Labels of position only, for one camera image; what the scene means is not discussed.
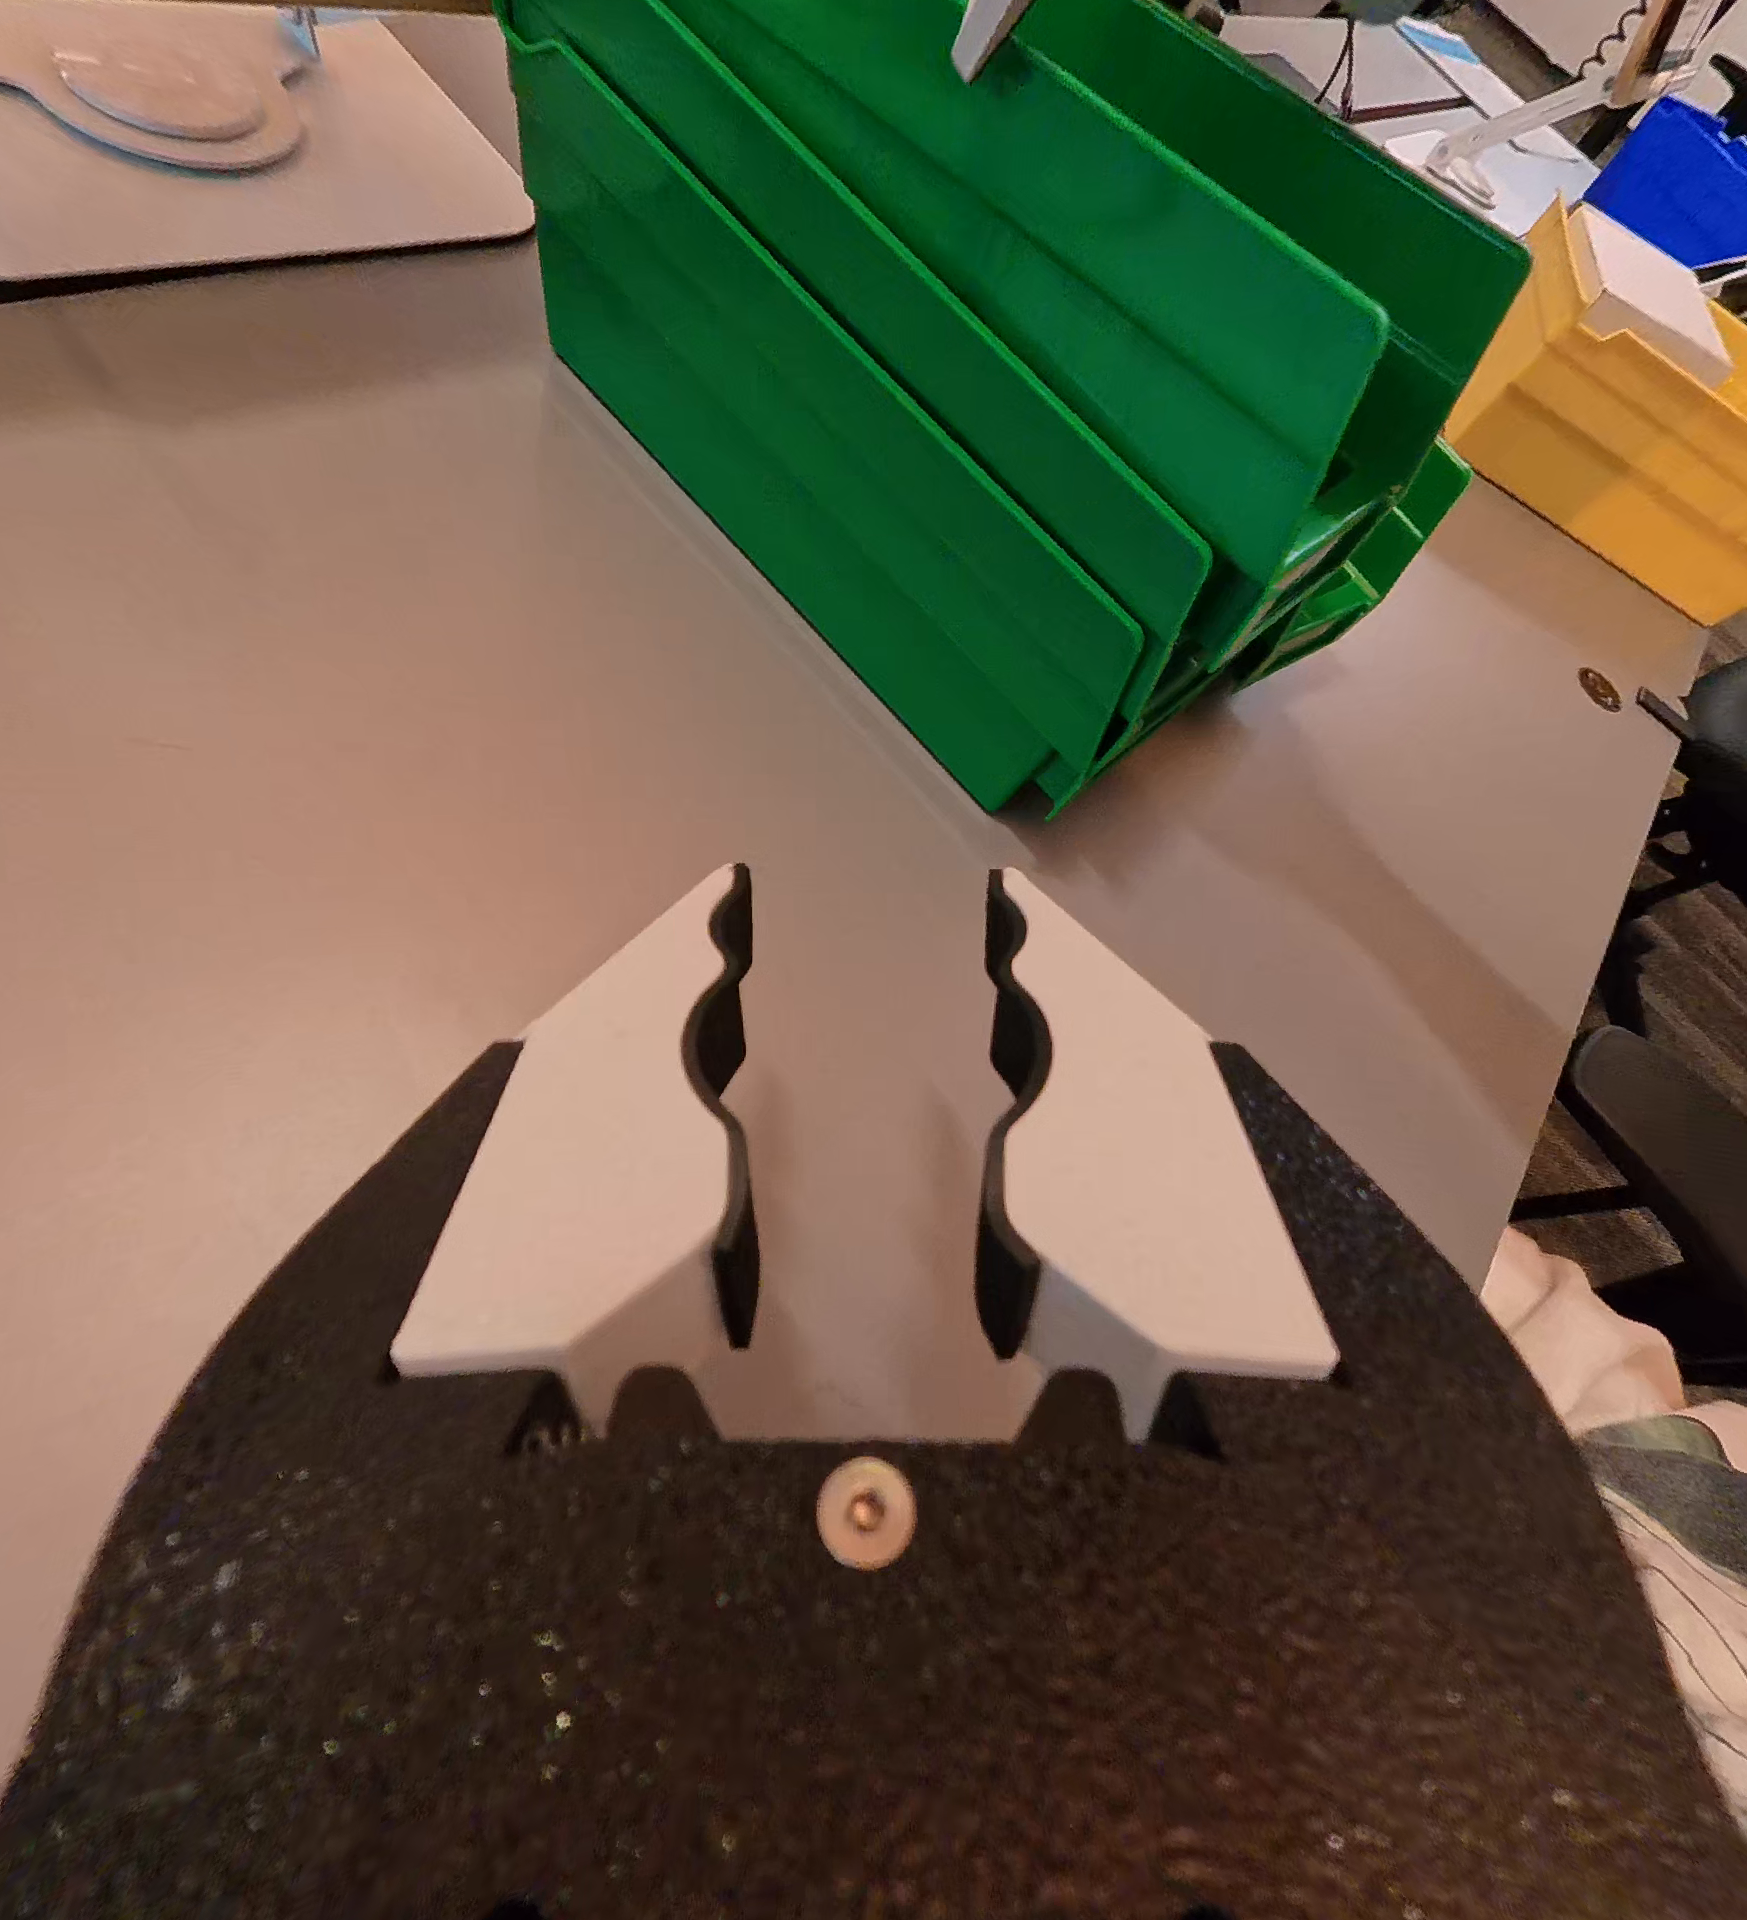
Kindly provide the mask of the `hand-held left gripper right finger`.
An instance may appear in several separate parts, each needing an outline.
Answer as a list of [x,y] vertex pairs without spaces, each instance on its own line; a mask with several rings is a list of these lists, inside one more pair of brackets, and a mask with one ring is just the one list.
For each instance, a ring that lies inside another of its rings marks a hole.
[[1330,1383],[1342,1349],[1209,1028],[1047,898],[985,877],[977,1311],[1044,1383],[1102,1374],[1132,1442],[1194,1378]]

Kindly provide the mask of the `stack of yellow bins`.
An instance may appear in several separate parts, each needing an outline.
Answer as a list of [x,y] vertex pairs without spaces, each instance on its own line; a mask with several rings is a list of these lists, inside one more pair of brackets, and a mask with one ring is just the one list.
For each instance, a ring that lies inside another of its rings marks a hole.
[[1570,210],[1556,203],[1526,229],[1532,279],[1446,441],[1481,476],[1714,627],[1747,614],[1747,325],[1711,300],[1731,353],[1720,390],[1630,336],[1591,336]]

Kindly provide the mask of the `blue plastic bin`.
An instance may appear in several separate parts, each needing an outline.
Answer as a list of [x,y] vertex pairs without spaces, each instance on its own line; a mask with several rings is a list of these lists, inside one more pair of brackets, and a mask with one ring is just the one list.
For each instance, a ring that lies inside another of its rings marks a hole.
[[1636,118],[1582,203],[1694,272],[1747,258],[1747,139],[1665,96]]

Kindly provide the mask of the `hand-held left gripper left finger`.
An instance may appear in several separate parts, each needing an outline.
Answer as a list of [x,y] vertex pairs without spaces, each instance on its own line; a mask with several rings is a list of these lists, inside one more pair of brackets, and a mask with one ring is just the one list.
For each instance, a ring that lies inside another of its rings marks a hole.
[[402,1383],[538,1371],[606,1430],[643,1367],[748,1351],[763,1252],[725,1093],[754,886],[723,862],[526,1034],[391,1342]]

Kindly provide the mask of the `green plastic bin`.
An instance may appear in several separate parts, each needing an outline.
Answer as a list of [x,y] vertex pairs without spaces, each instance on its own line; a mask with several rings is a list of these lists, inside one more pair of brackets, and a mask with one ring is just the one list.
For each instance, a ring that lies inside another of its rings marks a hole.
[[548,339],[985,805],[1320,649],[1516,261],[1157,2],[494,2]]
[[1532,272],[1522,240],[1157,2],[1032,2],[968,85],[957,2],[680,18],[1244,564],[1413,476]]
[[[1017,354],[717,60],[684,22],[678,2],[523,2],[517,35],[556,38],[571,51],[632,111],[640,129],[658,135],[666,155],[778,258],[812,298],[866,346],[898,354],[898,380],[916,397],[954,401],[954,375],[928,374],[924,320],[916,325],[916,341],[906,341],[900,296],[873,290],[881,261],[906,261]],[[1260,609],[1285,605],[1294,592],[1304,592],[1304,579],[1339,564],[1356,564],[1364,577],[1364,590],[1386,596],[1470,485],[1470,467],[1446,443],[1442,427],[1401,486],[1349,507],[1315,507],[1275,561],[1244,564],[1149,486],[1056,392],[1053,404],[1077,421],[1077,429],[1095,448],[1132,472],[1162,516],[1171,516],[1206,541],[1222,564],[1222,579],[1255,592]]]
[[556,353],[989,813],[1067,805],[1266,623],[1255,592],[906,261],[921,401],[699,178],[538,186]]

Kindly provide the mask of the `white tablet stand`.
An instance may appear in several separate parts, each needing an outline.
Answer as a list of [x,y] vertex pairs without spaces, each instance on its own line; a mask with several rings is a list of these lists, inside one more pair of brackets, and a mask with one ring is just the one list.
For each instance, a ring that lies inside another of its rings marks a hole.
[[1482,155],[1510,147],[1516,135],[1556,129],[1576,111],[1609,104],[1615,89],[1620,74],[1589,74],[1562,85],[1558,90],[1522,101],[1516,108],[1498,111],[1462,131],[1418,141],[1415,151],[1409,151],[1413,139],[1400,139],[1393,141],[1393,151],[1473,210],[1494,210],[1500,195],[1498,183],[1488,176]]

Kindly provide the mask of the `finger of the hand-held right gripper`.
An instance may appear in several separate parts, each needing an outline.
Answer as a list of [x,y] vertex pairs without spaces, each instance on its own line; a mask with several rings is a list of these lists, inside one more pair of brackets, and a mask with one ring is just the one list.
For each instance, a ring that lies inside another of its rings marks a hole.
[[961,85],[977,85],[996,51],[1017,35],[1031,15],[1031,0],[968,0],[953,39],[953,68]]

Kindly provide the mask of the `white box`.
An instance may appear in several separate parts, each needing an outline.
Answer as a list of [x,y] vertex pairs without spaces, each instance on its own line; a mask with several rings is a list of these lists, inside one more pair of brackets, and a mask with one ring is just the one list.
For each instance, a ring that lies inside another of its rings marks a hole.
[[1687,264],[1589,203],[1567,212],[1567,253],[1591,336],[1630,336],[1706,390],[1728,383],[1731,353]]

